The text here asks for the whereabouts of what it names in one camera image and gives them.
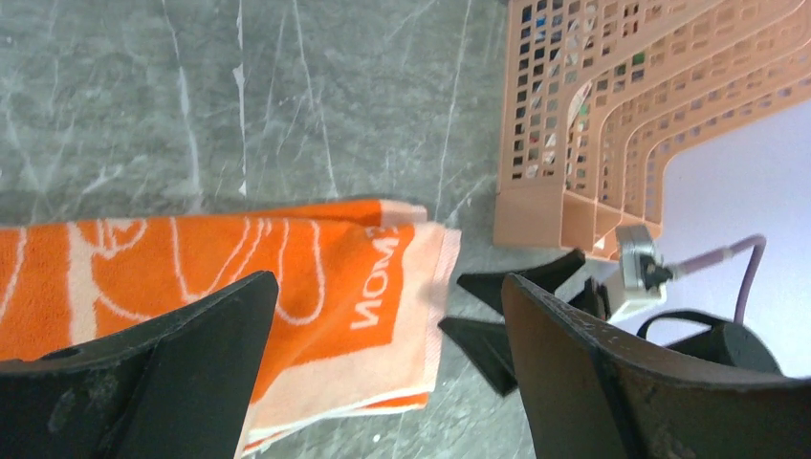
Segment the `orange towel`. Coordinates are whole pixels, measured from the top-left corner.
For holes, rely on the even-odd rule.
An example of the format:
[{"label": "orange towel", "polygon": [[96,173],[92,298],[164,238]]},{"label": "orange towel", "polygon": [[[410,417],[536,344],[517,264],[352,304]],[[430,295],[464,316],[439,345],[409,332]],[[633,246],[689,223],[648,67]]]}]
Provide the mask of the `orange towel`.
[{"label": "orange towel", "polygon": [[241,445],[425,406],[459,233],[358,201],[0,229],[0,360],[35,360],[267,270],[279,299]]}]

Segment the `purple cable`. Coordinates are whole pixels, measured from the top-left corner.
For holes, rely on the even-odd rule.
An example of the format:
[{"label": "purple cable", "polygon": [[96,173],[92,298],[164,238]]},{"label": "purple cable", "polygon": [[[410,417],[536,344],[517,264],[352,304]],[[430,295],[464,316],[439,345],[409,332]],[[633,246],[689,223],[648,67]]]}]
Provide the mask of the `purple cable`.
[{"label": "purple cable", "polygon": [[746,311],[746,301],[749,299],[749,291],[752,289],[752,283],[755,281],[757,266],[760,264],[760,259],[763,258],[763,252],[766,250],[766,236],[755,234],[746,239],[741,239],[729,247],[702,253],[676,265],[671,265],[670,268],[677,277],[683,277],[709,268],[710,266],[717,265],[748,249],[752,249],[752,257],[749,259],[749,266],[746,267],[746,273],[743,274],[743,281],[740,284],[740,291],[737,294],[737,303],[735,304],[734,313],[735,323],[743,323],[743,314]]}]

